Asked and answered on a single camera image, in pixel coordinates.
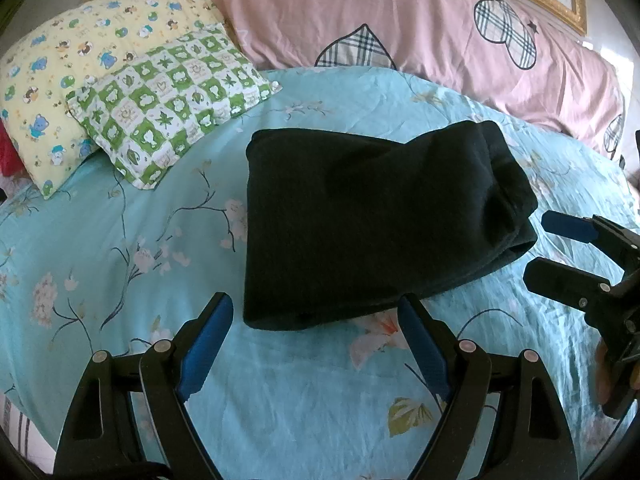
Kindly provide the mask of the person's right hand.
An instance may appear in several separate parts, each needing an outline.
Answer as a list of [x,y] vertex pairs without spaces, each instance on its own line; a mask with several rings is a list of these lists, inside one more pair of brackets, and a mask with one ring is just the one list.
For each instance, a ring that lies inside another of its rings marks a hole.
[[596,393],[600,405],[608,402],[612,389],[610,373],[605,363],[606,352],[608,352],[608,347],[604,340],[601,339],[597,345],[596,352],[594,352],[594,359],[596,360]]

